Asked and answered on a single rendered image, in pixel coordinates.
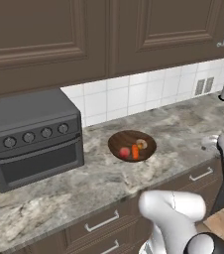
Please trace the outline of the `grey wall outlet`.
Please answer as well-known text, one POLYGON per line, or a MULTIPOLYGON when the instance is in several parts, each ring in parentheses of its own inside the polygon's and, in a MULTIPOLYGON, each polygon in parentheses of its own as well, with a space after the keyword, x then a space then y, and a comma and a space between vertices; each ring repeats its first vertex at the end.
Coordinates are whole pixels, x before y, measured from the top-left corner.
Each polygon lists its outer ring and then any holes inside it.
POLYGON ((205 79, 200 79, 197 82, 196 88, 195 88, 195 95, 200 95, 203 91, 203 87, 204 87, 204 83, 205 83, 205 79))
POLYGON ((213 81, 214 81, 214 77, 208 77, 208 78, 206 79, 205 88, 204 88, 204 93, 208 93, 208 92, 211 91, 212 85, 213 85, 213 81))

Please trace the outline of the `grey toaster oven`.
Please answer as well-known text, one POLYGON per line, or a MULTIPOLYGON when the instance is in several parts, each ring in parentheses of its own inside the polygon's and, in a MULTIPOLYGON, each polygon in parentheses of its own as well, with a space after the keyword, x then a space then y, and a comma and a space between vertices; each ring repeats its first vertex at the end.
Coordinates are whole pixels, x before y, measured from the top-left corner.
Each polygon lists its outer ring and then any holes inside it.
POLYGON ((76 134, 82 137, 81 113, 58 88, 0 98, 0 156, 13 157, 44 149, 76 134), (68 125, 65 134, 57 130, 62 123, 68 125), (41 135, 45 127, 53 130, 50 138, 41 135), (23 140, 27 132, 35 134, 32 143, 23 140), (13 148, 4 146, 7 137, 16 139, 13 148))

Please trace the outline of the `dark wooden bowl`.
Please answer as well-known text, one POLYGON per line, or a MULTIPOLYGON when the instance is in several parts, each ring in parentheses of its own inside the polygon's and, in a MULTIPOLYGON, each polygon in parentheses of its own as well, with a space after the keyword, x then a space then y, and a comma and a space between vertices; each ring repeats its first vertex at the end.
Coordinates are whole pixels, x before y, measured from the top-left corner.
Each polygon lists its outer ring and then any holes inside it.
POLYGON ((116 158, 123 160, 125 162, 137 163, 149 159, 157 149, 157 143, 153 137, 151 137, 146 133, 135 130, 125 130, 117 132, 109 138, 108 148, 116 158), (139 149, 139 159, 134 160, 132 158, 132 145, 136 144, 136 141, 138 139, 145 140, 148 144, 148 147, 143 150, 139 149), (128 158, 120 157, 119 151, 122 147, 127 147, 130 149, 130 155, 128 158))

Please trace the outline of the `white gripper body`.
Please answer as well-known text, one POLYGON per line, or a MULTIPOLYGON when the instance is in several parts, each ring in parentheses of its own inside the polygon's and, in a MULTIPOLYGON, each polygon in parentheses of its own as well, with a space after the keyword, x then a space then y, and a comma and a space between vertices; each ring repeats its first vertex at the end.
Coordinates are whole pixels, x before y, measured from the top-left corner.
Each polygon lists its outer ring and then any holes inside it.
POLYGON ((212 152, 212 153, 217 153, 217 140, 218 140, 218 135, 210 135, 203 137, 201 140, 201 149, 204 151, 212 152))

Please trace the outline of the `tan mushroom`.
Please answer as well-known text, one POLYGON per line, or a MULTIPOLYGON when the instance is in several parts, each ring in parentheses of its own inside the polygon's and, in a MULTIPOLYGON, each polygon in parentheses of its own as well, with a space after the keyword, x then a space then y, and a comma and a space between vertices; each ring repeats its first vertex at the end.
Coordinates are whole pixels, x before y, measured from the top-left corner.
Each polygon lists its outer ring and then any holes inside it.
POLYGON ((136 141, 136 144, 140 150, 146 149, 148 147, 147 142, 143 139, 138 139, 136 141))

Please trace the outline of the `brown drawer front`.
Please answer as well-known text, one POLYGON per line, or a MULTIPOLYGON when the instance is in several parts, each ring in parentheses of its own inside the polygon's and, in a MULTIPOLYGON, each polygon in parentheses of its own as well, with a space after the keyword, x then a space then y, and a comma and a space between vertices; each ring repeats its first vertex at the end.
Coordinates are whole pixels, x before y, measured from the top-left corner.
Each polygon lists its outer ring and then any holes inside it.
POLYGON ((150 234, 151 224, 147 219, 139 218, 108 233, 100 233, 91 238, 79 240, 68 247, 67 254, 101 254, 112 247, 116 239, 120 247, 110 254, 137 254, 150 234))
POLYGON ((108 233, 111 230, 123 226, 125 224, 136 221, 140 218, 137 209, 137 199, 123 199, 122 201, 112 204, 103 210, 98 210, 83 216, 79 221, 71 225, 68 229, 64 231, 65 241, 67 247, 71 244, 76 244, 79 240, 85 240, 86 238, 91 238, 100 233, 108 233), (92 232, 88 232, 84 228, 84 224, 88 223, 90 227, 107 220, 114 216, 114 211, 118 210, 120 218, 102 226, 92 232))
POLYGON ((210 211, 214 201, 218 195, 222 182, 221 161, 217 158, 201 163, 198 166, 192 167, 185 174, 170 179, 166 183, 154 187, 154 190, 161 191, 189 191, 200 194, 205 200, 207 211, 210 211), (190 175, 197 177, 204 174, 207 168, 213 169, 213 174, 210 174, 196 182, 189 179, 190 175))

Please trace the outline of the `brown wall cupboard door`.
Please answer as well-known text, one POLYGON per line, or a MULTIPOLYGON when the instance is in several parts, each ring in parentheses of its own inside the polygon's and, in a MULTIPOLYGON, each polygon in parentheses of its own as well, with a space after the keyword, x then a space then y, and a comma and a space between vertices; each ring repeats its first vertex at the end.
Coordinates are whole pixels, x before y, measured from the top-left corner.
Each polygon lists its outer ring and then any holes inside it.
POLYGON ((0 96, 107 76, 108 0, 0 0, 0 96))
POLYGON ((224 0, 111 0, 110 74, 224 56, 224 0))

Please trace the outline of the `grey toaster oven door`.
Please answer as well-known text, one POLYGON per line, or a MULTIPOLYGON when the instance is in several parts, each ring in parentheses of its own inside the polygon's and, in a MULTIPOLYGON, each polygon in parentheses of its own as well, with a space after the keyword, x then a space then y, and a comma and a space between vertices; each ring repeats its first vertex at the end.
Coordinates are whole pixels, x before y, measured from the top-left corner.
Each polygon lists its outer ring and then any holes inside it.
POLYGON ((83 166, 84 156, 81 135, 76 134, 63 142, 77 137, 80 138, 80 141, 67 147, 25 160, 1 164, 0 192, 3 193, 21 188, 31 183, 83 166))

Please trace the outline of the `grey toaster oven knob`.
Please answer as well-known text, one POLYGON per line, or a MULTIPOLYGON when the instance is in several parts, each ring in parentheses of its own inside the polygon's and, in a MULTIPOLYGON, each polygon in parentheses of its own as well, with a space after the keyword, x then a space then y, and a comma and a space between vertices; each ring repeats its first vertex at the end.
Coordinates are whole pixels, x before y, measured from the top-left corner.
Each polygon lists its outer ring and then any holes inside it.
POLYGON ((4 146, 7 148, 13 148, 16 145, 17 141, 14 137, 7 137, 4 140, 4 146))
POLYGON ((53 134, 53 130, 49 127, 45 127, 42 131, 41 131, 41 135, 44 138, 50 138, 53 134))
POLYGON ((62 123, 57 128, 58 132, 61 134, 65 134, 68 131, 68 125, 65 123, 62 123))
POLYGON ((23 140, 26 143, 32 143, 35 140, 35 134, 33 132, 27 132, 23 135, 23 140))

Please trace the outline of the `red peach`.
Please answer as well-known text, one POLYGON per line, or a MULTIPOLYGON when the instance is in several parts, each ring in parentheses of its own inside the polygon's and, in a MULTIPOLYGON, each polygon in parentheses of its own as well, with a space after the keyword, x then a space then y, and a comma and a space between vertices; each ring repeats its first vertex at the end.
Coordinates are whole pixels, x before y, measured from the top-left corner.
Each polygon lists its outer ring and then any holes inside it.
POLYGON ((121 158, 128 158, 130 155, 130 149, 127 147, 122 147, 119 151, 119 155, 121 158))

